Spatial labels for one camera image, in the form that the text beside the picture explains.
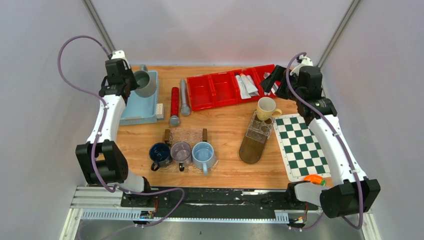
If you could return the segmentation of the clear textured plastic sheet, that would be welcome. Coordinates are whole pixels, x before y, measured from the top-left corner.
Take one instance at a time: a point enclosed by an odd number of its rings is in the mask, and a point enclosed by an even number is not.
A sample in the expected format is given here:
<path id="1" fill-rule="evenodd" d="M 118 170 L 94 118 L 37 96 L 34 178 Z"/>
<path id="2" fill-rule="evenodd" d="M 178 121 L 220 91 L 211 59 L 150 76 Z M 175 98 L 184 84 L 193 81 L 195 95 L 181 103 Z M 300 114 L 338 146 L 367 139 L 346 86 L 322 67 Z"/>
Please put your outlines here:
<path id="1" fill-rule="evenodd" d="M 255 110 L 246 130 L 245 137 L 264 144 L 274 130 L 274 122 L 274 117 L 270 117 L 267 120 L 260 120 Z"/>

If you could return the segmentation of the dark blue mug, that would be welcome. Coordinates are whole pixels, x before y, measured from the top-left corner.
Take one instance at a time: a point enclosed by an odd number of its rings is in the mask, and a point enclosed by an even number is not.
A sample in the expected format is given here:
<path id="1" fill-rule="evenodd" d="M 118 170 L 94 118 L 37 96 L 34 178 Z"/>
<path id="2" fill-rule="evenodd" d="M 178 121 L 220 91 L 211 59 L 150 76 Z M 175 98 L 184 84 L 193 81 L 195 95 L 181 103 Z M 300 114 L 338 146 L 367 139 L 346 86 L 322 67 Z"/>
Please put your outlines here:
<path id="1" fill-rule="evenodd" d="M 150 169 L 154 172 L 159 168 L 165 168 L 169 166 L 173 161 L 170 147 L 163 142 L 155 143 L 150 148 L 149 157 L 153 161 Z"/>

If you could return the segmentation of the cream yellow mug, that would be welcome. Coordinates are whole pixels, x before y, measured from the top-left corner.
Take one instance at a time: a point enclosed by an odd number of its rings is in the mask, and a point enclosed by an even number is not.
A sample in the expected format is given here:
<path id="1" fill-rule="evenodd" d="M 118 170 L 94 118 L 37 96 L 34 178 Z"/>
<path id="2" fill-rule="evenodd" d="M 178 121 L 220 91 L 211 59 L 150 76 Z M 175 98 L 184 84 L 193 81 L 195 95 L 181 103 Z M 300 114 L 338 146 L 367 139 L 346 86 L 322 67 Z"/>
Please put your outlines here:
<path id="1" fill-rule="evenodd" d="M 276 118 L 283 114 L 282 110 L 277 108 L 277 103 L 270 97 L 262 97 L 257 102 L 256 117 L 260 121 L 266 121 L 270 118 Z"/>

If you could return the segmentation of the purple grey mug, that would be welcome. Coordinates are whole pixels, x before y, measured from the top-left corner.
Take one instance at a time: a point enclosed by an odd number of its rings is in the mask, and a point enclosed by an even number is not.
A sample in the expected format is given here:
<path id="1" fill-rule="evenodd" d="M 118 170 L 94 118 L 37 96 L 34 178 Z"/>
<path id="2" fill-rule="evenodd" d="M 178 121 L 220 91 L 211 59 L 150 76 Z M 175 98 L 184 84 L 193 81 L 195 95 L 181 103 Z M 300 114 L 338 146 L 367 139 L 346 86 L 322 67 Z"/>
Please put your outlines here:
<path id="1" fill-rule="evenodd" d="M 173 144 L 170 149 L 170 155 L 171 158 L 176 161 L 180 172 L 183 172 L 193 161 L 192 148 L 184 141 Z"/>

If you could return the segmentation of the light blue mug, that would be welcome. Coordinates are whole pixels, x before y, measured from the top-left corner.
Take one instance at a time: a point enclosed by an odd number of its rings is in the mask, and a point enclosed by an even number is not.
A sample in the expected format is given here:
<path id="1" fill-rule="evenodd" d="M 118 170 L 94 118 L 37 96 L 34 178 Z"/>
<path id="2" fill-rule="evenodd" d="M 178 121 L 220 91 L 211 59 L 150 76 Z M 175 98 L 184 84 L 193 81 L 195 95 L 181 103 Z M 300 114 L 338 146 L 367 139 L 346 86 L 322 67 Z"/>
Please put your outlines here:
<path id="1" fill-rule="evenodd" d="M 213 146 L 205 141 L 197 143 L 192 149 L 192 161 L 207 176 L 209 169 L 216 162 L 216 153 Z"/>

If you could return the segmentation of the grey green mug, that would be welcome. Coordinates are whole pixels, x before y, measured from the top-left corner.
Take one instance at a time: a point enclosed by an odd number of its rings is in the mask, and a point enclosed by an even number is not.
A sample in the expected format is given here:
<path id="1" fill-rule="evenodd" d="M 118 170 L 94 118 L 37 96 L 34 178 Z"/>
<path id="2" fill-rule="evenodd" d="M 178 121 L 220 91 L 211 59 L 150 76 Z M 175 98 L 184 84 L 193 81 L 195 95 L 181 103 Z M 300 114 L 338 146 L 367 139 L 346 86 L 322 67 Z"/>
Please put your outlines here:
<path id="1" fill-rule="evenodd" d="M 157 90 L 157 73 L 148 71 L 145 64 L 140 65 L 140 70 L 134 72 L 138 87 L 134 92 L 142 97 L 151 97 Z"/>

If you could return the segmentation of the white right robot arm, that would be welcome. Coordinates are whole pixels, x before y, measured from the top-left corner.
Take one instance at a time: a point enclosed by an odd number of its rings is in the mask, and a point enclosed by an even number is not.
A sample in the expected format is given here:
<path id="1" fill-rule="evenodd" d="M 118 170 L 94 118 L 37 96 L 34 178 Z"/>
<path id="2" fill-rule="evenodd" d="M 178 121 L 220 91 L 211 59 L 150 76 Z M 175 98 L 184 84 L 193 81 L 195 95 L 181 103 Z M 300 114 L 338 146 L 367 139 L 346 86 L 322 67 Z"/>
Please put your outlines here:
<path id="1" fill-rule="evenodd" d="M 329 166 L 333 187 L 326 188 L 308 181 L 290 183 L 286 204 L 298 209 L 304 203 L 321 207 L 328 218 L 358 215 L 360 221 L 381 191 L 377 179 L 370 179 L 355 160 L 343 136 L 338 113 L 332 101 L 323 97 L 323 75 L 317 66 L 298 69 L 276 65 L 261 81 L 264 92 L 270 92 L 278 81 L 275 95 L 292 100 L 306 125 L 316 137 Z"/>

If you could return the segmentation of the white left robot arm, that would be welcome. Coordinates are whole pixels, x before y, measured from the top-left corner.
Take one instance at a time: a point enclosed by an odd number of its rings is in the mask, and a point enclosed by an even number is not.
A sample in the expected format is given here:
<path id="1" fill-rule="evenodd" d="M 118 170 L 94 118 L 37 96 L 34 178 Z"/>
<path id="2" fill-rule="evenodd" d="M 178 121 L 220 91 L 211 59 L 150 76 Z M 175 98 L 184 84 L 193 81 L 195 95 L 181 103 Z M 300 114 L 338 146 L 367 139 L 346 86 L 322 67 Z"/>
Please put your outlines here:
<path id="1" fill-rule="evenodd" d="M 131 66 L 125 57 L 112 57 L 105 62 L 106 76 L 101 82 L 99 112 L 93 130 L 84 144 L 75 148 L 75 154 L 86 182 L 134 194 L 140 206 L 149 206 L 153 193 L 147 189 L 147 180 L 129 169 L 124 154 L 116 144 L 122 114 L 131 91 L 138 87 Z"/>

